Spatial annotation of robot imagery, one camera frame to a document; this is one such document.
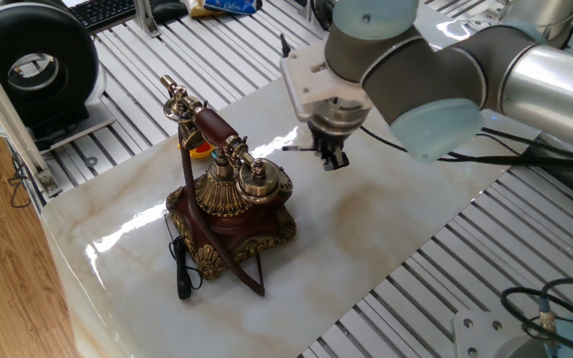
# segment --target small yellow object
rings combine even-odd
[[[214,146],[209,144],[208,142],[204,142],[198,148],[190,150],[189,156],[196,159],[202,159],[210,156],[211,152],[213,151],[214,151]]]

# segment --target keyboard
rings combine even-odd
[[[133,0],[90,0],[69,10],[90,32],[125,20],[136,13]]]

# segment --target wooden surface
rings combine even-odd
[[[78,357],[59,278],[32,206],[13,209],[0,138],[0,357]],[[28,202],[20,189],[17,204]]]

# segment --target package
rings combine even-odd
[[[206,9],[251,15],[262,9],[262,0],[204,0]]]
[[[201,16],[212,16],[212,15],[220,15],[223,14],[221,11],[213,11],[206,9],[203,5],[205,0],[182,0],[185,6],[187,7],[187,11],[189,12],[189,16],[191,17],[201,17]]]

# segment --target white marble slab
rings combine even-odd
[[[227,271],[191,300],[178,299],[162,219],[167,194],[183,184],[171,137],[61,195],[42,214],[84,356],[294,357],[505,169],[418,164],[358,131],[346,142],[350,166],[324,172],[310,153],[280,151],[310,142],[282,80],[221,113],[250,135],[255,156],[282,165],[294,183],[286,206],[298,234],[262,255],[267,296]],[[392,139],[379,113],[365,125]],[[487,125],[537,134],[490,115]],[[508,154],[482,137],[458,150]],[[206,164],[196,161],[195,173]]]

